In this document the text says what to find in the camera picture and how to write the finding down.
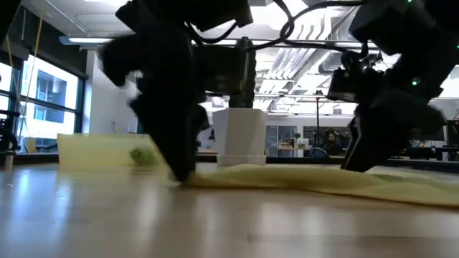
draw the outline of yellow cloth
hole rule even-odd
[[[236,166],[197,173],[188,186],[278,188],[459,208],[459,184],[412,174],[368,174],[334,168]]]

